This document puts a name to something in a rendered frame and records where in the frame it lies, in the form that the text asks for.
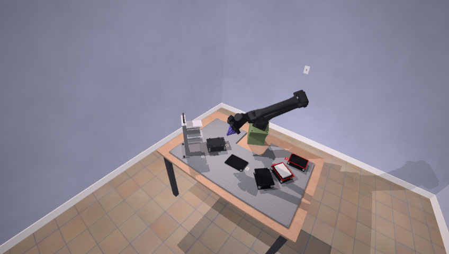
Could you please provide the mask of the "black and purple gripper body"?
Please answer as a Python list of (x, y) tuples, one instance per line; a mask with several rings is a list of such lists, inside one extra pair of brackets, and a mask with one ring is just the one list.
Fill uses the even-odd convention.
[(242, 126), (239, 129), (234, 128), (233, 124), (229, 124), (231, 129), (234, 130), (237, 134), (240, 134), (241, 132), (239, 131), (239, 129), (243, 126), (243, 124), (241, 124)]

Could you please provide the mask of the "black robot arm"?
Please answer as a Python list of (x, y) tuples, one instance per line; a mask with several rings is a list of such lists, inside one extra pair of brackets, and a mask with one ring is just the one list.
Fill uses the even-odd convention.
[(307, 107), (309, 101), (303, 90), (299, 90), (293, 94), (293, 97), (271, 106), (249, 111), (245, 114), (237, 113), (234, 117), (230, 115), (227, 123), (233, 124), (234, 128), (239, 129), (242, 126), (241, 124), (244, 125), (248, 121), (248, 123), (253, 123), (252, 126), (265, 131), (270, 119), (296, 108)]

